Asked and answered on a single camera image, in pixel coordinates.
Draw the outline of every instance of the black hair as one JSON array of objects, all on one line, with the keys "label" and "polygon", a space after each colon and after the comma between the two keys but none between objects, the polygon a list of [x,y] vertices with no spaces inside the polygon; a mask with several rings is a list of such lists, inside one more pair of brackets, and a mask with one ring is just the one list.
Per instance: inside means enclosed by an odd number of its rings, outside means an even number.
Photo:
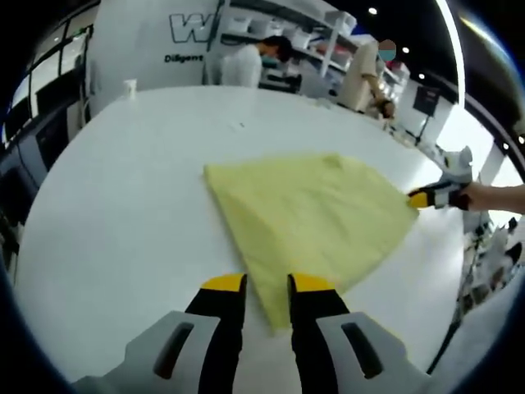
[{"label": "black hair", "polygon": [[281,62],[288,62],[292,57],[292,43],[289,39],[282,35],[273,35],[272,37],[266,37],[261,43],[268,47],[278,47],[277,58]]},{"label": "black hair", "polygon": [[387,104],[392,104],[392,100],[383,100],[381,101],[378,105],[377,105],[377,109],[379,110],[379,112],[381,113],[381,115],[385,118],[385,119],[388,119],[390,116],[386,113],[386,105]]}]

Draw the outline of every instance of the white table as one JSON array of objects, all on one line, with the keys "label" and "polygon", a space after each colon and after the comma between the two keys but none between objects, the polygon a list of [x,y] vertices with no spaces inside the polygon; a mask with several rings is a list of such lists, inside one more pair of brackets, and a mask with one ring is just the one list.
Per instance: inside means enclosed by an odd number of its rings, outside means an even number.
[{"label": "white table", "polygon": [[[376,122],[289,94],[160,89],[96,116],[43,183],[18,263],[22,312],[64,376],[106,373],[131,339],[184,310],[207,279],[244,271],[205,187],[204,164],[305,151],[359,158],[403,191],[440,175]],[[401,338],[420,369],[452,319],[462,227],[455,209],[422,212],[404,243],[345,295],[350,310]],[[236,392],[300,392],[290,333],[269,337],[253,289],[244,327]]]}]

